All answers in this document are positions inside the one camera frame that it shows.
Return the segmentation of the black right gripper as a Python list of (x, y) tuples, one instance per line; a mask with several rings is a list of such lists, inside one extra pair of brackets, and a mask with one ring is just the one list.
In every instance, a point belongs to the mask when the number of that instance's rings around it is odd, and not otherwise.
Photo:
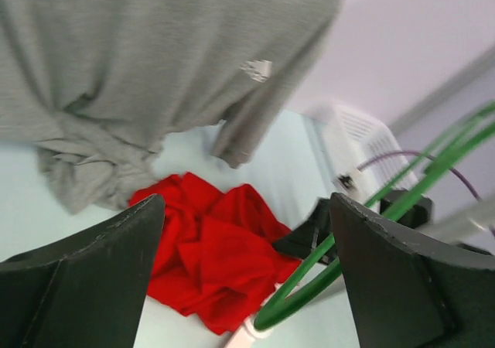
[(304, 260), (334, 234), (337, 250), (318, 263), (329, 265), (338, 254), (362, 347), (492, 347), (494, 257), (416, 231), (432, 219), (426, 196), (398, 223), (384, 218), (408, 192), (393, 189), (378, 213), (342, 193), (319, 198), (272, 247)]

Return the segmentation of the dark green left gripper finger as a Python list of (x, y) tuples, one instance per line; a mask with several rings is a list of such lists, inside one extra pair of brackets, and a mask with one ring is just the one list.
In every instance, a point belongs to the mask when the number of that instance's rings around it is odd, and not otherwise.
[(162, 235), (151, 195), (1, 263), (3, 347), (132, 347)]

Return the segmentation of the red t shirt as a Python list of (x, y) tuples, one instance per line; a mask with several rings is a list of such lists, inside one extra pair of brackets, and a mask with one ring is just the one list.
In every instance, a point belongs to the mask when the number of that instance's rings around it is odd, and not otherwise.
[(290, 233), (249, 184), (226, 192), (191, 172), (140, 189), (157, 194), (165, 219), (148, 296), (213, 333), (233, 332), (299, 266), (273, 243)]

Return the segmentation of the grey t shirt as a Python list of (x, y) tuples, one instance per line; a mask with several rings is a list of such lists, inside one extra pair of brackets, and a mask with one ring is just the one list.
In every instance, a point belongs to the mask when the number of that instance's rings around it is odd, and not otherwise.
[(248, 162), (343, 0), (1, 0), (1, 139), (35, 146), (69, 213), (152, 185), (171, 133)]

